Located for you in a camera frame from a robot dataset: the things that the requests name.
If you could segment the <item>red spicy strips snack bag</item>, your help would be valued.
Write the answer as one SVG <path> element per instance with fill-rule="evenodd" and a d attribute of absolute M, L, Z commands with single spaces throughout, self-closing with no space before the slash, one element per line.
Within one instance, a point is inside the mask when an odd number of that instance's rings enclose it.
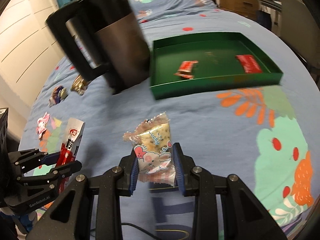
<path fill-rule="evenodd" d="M 69 118 L 62 137 L 60 155 L 55 167 L 75 161 L 83 136 L 84 127 L 85 122 L 76 118 Z"/>

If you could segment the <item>clear Lucky nougat candy packet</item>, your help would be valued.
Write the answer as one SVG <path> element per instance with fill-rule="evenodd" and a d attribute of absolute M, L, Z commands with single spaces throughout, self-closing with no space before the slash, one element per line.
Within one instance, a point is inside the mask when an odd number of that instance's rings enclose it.
<path fill-rule="evenodd" d="M 170 186 L 175 183 L 169 121 L 163 112 L 150 120 L 144 120 L 133 132 L 123 135 L 123 140 L 131 142 L 133 146 L 138 160 L 138 180 L 141 182 Z"/>

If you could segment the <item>clear red-edged wafer packet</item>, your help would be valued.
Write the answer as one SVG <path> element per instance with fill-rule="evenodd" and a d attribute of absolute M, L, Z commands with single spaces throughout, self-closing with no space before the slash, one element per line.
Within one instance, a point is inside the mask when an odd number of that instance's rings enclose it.
<path fill-rule="evenodd" d="M 193 67 L 195 64 L 198 64 L 198 61 L 183 61 L 174 75 L 182 79 L 193 79 Z"/>

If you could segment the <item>red rectangular snack packet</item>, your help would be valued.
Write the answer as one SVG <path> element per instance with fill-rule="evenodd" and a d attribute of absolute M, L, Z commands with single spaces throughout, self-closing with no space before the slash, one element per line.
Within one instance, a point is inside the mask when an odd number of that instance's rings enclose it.
<path fill-rule="evenodd" d="M 252 55 L 236 55 L 246 74 L 262 73 L 262 69 Z"/>

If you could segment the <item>pink My Melody snack bag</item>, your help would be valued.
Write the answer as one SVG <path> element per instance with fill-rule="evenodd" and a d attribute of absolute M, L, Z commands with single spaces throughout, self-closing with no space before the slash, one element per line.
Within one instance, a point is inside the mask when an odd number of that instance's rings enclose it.
<path fill-rule="evenodd" d="M 47 130 L 46 125 L 49 119 L 50 119 L 50 114 L 46 112 L 43 117 L 40 117 L 37 120 L 36 133 L 39 137 L 39 140 L 41 140 L 43 133 Z"/>

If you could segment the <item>white brown chocolate snack bag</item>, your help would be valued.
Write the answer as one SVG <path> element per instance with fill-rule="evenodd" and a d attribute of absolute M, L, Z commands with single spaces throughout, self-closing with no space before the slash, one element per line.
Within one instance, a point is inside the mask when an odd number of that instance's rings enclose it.
<path fill-rule="evenodd" d="M 67 96 L 68 96 L 67 88 L 63 86 L 55 87 L 49 98 L 48 106 L 52 107 L 54 105 L 59 104 L 62 100 L 65 100 Z"/>

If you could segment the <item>blue cartoon bed blanket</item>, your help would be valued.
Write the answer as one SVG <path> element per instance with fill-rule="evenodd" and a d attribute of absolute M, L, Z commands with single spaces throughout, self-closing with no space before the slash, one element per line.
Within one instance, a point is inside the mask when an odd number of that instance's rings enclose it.
<path fill-rule="evenodd" d="M 64 57 L 48 76 L 24 128 L 20 150 L 61 147 L 69 118 L 85 122 L 77 159 L 88 177 L 103 174 L 131 152 L 123 134 L 166 113 L 171 139 L 183 153 L 220 176 L 237 174 L 256 194 L 288 239 L 306 223 L 319 196 L 319 89 L 292 50 L 252 20 L 217 9 L 211 0 L 129 0 L 148 44 L 187 33 L 239 32 L 281 69 L 280 85 L 197 93 L 155 100 L 144 81 L 112 95 L 104 78 L 84 95 L 48 106 L 57 86 L 70 87 L 77 71 Z M 37 120 L 50 119 L 41 140 Z"/>

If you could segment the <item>dark brown gold snack bag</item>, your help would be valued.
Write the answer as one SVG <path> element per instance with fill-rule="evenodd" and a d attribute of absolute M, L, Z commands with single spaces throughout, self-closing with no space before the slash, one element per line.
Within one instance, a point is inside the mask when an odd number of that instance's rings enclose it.
<path fill-rule="evenodd" d="M 71 91 L 77 92 L 82 96 L 90 83 L 90 81 L 86 81 L 81 75 L 78 75 L 71 85 Z"/>

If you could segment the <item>white wardrobe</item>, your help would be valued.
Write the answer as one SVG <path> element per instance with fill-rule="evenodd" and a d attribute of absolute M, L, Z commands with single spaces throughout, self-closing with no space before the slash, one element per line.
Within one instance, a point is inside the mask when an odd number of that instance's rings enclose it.
<path fill-rule="evenodd" d="M 46 24 L 56 0 L 10 0 L 1 14 L 3 97 L 24 118 L 64 56 Z"/>

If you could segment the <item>black electric kettle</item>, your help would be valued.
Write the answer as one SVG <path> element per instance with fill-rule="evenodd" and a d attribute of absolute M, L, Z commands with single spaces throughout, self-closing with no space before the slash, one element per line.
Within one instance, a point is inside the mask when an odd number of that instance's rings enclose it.
<path fill-rule="evenodd" d="M 85 81 L 104 76 L 118 94 L 149 77 L 150 50 L 128 0 L 76 0 L 46 23 Z"/>

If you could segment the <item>green tray box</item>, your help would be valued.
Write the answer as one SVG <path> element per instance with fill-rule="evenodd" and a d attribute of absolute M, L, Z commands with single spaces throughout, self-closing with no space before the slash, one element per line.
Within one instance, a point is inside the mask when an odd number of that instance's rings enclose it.
<path fill-rule="evenodd" d="M 246 74 L 236 55 L 252 55 L 262 73 Z M 183 61 L 198 61 L 193 79 L 174 74 Z M 167 37 L 153 42 L 150 89 L 156 100 L 235 88 L 277 85 L 283 72 L 242 33 L 212 32 Z"/>

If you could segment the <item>grey office chair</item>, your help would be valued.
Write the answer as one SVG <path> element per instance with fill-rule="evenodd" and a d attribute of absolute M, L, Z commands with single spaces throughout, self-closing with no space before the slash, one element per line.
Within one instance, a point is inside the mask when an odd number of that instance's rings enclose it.
<path fill-rule="evenodd" d="M 308 64 L 319 63 L 319 27 L 299 0 L 281 0 L 280 38 Z"/>

